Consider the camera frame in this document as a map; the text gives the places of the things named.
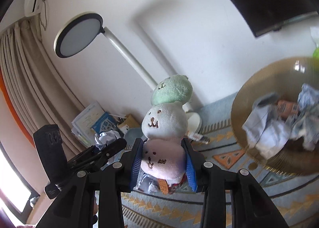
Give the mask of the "stack of books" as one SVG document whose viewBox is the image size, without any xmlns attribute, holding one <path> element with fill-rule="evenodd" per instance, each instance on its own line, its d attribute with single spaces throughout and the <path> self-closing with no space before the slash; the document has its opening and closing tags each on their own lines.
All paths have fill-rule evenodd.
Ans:
<svg viewBox="0 0 319 228">
<path fill-rule="evenodd" d="M 92 126 L 103 115 L 103 108 L 95 101 L 75 117 L 72 125 L 86 141 L 91 145 L 95 145 L 95 131 Z"/>
</svg>

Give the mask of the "patterned blue orange rug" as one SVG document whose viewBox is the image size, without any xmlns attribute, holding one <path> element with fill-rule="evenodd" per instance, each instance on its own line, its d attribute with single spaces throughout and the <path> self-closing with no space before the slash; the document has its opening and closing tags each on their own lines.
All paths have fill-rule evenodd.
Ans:
<svg viewBox="0 0 319 228">
<path fill-rule="evenodd" d="M 318 174 L 297 176 L 273 172 L 247 155 L 232 132 L 232 94 L 199 110 L 207 145 L 195 144 L 205 159 L 223 170 L 247 169 L 259 182 L 290 227 L 318 227 Z M 136 189 L 122 194 L 126 227 L 200 227 L 203 193 L 187 183 L 173 194 Z"/>
</svg>

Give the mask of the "beige curtain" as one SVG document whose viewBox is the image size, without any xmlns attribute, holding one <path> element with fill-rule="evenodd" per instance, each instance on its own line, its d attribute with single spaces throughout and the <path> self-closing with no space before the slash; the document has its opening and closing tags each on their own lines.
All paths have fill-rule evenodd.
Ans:
<svg viewBox="0 0 319 228">
<path fill-rule="evenodd" d="M 84 107 L 43 46 L 39 16 L 17 21 L 1 34 L 1 74 L 14 111 L 29 134 L 56 124 L 65 150 L 74 154 L 84 150 L 71 131 L 71 122 Z"/>
</svg>

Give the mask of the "crumpled paper in bowl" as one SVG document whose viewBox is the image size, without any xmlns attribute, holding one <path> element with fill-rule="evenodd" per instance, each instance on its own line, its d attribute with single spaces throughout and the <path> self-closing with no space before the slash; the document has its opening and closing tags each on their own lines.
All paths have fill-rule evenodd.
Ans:
<svg viewBox="0 0 319 228">
<path fill-rule="evenodd" d="M 303 148 L 314 151 L 318 142 L 318 90 L 303 84 L 297 104 L 300 114 L 292 125 L 290 139 L 303 138 Z"/>
</svg>

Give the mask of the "white desk lamp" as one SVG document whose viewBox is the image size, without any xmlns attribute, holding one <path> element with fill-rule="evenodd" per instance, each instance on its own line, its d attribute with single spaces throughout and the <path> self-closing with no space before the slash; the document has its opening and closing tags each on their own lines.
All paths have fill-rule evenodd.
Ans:
<svg viewBox="0 0 319 228">
<path fill-rule="evenodd" d="M 198 42 L 193 33 L 172 20 L 155 25 L 139 17 L 127 23 L 105 17 L 104 23 L 156 81 L 175 73 L 187 75 L 194 87 L 191 108 L 203 106 L 205 97 L 195 78 Z M 118 116 L 132 114 L 137 121 L 142 121 L 151 107 L 152 89 L 102 34 L 77 55 L 54 58 L 59 72 L 85 105 L 97 101 L 105 110 Z"/>
</svg>

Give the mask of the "three-ball plush dango toy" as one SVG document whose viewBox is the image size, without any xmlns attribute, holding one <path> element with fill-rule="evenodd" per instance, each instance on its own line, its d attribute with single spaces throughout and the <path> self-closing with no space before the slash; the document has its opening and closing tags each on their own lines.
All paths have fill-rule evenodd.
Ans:
<svg viewBox="0 0 319 228">
<path fill-rule="evenodd" d="M 181 141 L 188 130 L 183 105 L 192 96 L 192 85 L 185 75 L 172 75 L 161 81 L 151 96 L 151 109 L 142 121 L 147 138 L 143 145 L 141 169 L 171 186 L 183 180 L 186 168 Z"/>
</svg>

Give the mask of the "white paper ball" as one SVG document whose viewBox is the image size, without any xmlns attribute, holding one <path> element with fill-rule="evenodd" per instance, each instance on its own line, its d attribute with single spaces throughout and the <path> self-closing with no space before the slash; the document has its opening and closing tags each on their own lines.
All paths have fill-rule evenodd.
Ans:
<svg viewBox="0 0 319 228">
<path fill-rule="evenodd" d="M 277 155 L 291 135 L 291 125 L 277 112 L 279 98 L 276 92 L 271 92 L 256 99 L 242 125 L 249 148 L 257 149 L 266 160 Z"/>
</svg>

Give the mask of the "brown woven basket bowl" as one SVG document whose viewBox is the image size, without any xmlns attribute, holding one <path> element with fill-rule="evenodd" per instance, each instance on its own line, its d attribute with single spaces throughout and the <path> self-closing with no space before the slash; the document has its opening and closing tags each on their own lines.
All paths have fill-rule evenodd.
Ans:
<svg viewBox="0 0 319 228">
<path fill-rule="evenodd" d="M 237 142 L 277 173 L 318 172 L 318 59 L 292 57 L 256 72 L 232 104 Z"/>
</svg>

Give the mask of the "wooden organizer box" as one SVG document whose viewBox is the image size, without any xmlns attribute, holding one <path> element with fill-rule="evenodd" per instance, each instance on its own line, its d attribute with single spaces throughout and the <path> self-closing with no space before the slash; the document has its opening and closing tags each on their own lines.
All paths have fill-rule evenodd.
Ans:
<svg viewBox="0 0 319 228">
<path fill-rule="evenodd" d="M 126 134 L 128 130 L 133 128 L 139 128 L 140 123 L 133 117 L 132 114 L 127 114 L 124 117 L 124 120 L 122 123 L 117 125 L 117 128 L 123 133 Z"/>
</svg>

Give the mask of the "orange snack packet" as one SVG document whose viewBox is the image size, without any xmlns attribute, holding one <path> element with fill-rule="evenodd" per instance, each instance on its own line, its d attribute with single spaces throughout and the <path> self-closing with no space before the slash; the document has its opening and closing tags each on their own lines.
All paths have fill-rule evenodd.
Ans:
<svg viewBox="0 0 319 228">
<path fill-rule="evenodd" d="M 281 118 L 286 119 L 289 116 L 298 115 L 299 106 L 291 101 L 280 100 L 277 103 L 277 112 Z"/>
</svg>

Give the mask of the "blue cover book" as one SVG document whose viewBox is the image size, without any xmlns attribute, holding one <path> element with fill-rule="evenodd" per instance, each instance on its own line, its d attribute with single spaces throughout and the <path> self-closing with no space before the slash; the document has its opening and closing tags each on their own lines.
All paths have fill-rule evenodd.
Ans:
<svg viewBox="0 0 319 228">
<path fill-rule="evenodd" d="M 91 129 L 97 134 L 108 131 L 117 131 L 117 121 L 115 118 L 105 112 L 96 122 L 92 125 Z"/>
</svg>

